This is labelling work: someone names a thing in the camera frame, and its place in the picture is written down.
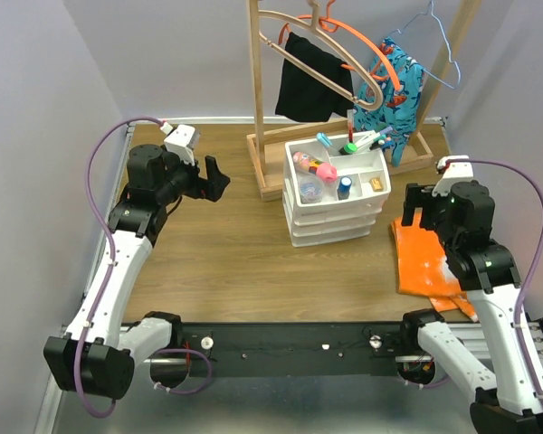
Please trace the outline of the black cap white marker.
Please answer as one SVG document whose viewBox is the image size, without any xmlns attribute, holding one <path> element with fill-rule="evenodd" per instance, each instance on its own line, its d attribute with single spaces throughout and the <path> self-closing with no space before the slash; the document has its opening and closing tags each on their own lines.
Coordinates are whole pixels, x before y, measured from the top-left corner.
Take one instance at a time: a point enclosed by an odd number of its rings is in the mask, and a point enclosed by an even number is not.
<svg viewBox="0 0 543 434">
<path fill-rule="evenodd" d="M 385 140 L 379 140 L 377 142 L 374 142 L 371 146 L 370 146 L 370 150 L 376 150 L 376 149 L 381 149 L 384 145 L 386 144 L 386 141 Z"/>
</svg>

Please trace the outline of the black green highlighter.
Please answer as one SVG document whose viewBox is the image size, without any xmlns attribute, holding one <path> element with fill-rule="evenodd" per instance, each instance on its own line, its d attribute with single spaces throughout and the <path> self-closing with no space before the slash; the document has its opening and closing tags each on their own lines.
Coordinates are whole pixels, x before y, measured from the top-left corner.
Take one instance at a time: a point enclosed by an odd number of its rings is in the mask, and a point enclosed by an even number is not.
<svg viewBox="0 0 543 434">
<path fill-rule="evenodd" d="M 348 142 L 338 152 L 343 156 L 353 155 L 357 152 L 357 146 L 352 142 Z"/>
</svg>

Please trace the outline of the blue cap clear tube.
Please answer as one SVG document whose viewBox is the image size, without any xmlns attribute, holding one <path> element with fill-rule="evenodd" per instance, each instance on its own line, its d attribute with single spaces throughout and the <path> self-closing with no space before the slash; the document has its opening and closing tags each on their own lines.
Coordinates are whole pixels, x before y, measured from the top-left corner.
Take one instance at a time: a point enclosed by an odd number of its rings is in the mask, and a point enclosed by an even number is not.
<svg viewBox="0 0 543 434">
<path fill-rule="evenodd" d="M 337 197 L 340 201 L 347 200 L 353 181 L 349 176 L 342 176 L 338 182 Z"/>
</svg>

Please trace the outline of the red pen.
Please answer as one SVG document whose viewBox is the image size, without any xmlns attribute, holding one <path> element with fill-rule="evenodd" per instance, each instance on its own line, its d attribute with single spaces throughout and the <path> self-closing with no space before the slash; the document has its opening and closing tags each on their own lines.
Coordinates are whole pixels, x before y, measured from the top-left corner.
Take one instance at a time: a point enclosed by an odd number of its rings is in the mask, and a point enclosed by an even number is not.
<svg viewBox="0 0 543 434">
<path fill-rule="evenodd" d="M 348 142 L 354 143 L 354 109 L 347 110 Z"/>
</svg>

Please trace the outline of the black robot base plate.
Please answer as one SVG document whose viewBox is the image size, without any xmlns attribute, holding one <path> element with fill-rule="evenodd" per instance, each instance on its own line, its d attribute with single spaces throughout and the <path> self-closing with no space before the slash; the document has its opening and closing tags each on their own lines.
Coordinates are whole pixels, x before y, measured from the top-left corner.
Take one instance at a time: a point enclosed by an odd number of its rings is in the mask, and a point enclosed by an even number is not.
<svg viewBox="0 0 543 434">
<path fill-rule="evenodd" d="M 156 354 L 150 378 L 196 387 L 204 378 L 367 375 L 439 382 L 440 365 L 405 340 L 396 321 L 186 323 L 191 354 Z"/>
</svg>

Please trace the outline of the pink lid pencil tube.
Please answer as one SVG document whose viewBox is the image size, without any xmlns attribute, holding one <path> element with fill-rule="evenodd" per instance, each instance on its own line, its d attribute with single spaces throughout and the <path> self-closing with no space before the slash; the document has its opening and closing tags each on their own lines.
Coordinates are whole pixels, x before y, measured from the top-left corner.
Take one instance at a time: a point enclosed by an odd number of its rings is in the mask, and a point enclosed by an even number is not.
<svg viewBox="0 0 543 434">
<path fill-rule="evenodd" d="M 334 183 L 338 178 L 335 166 L 303 152 L 296 152 L 292 156 L 292 162 L 296 170 L 305 174 L 315 175 L 324 183 Z"/>
</svg>

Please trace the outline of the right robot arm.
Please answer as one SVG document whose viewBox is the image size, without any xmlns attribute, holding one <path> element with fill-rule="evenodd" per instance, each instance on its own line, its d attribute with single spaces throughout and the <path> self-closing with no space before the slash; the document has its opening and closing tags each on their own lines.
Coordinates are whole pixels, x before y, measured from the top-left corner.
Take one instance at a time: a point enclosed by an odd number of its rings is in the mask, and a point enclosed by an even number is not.
<svg viewBox="0 0 543 434">
<path fill-rule="evenodd" d="M 470 403 L 479 433 L 543 433 L 543 367 L 523 309 L 520 276 L 510 251 L 491 237 L 495 203 L 476 181 L 453 184 L 446 195 L 409 184 L 401 223 L 422 211 L 420 227 L 433 231 L 449 270 L 478 316 L 492 367 L 486 368 L 431 309 L 407 313 L 398 332 L 409 354 L 433 357 Z"/>
</svg>

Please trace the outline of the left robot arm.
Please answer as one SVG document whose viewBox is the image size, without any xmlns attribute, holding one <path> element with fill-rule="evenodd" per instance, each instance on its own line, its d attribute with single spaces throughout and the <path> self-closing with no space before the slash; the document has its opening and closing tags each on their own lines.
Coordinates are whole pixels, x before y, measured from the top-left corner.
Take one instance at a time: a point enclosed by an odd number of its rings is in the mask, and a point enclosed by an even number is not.
<svg viewBox="0 0 543 434">
<path fill-rule="evenodd" d="M 192 151 L 141 145 L 129 152 L 128 182 L 100 222 L 106 245 L 81 308 L 61 337 L 47 339 L 43 356 L 59 388 L 113 401 L 122 399 L 136 368 L 149 356 L 176 355 L 184 346 L 180 316 L 152 311 L 120 331 L 138 274 L 171 211 L 183 197 L 218 201 L 230 183 L 213 156 L 206 175 Z"/>
</svg>

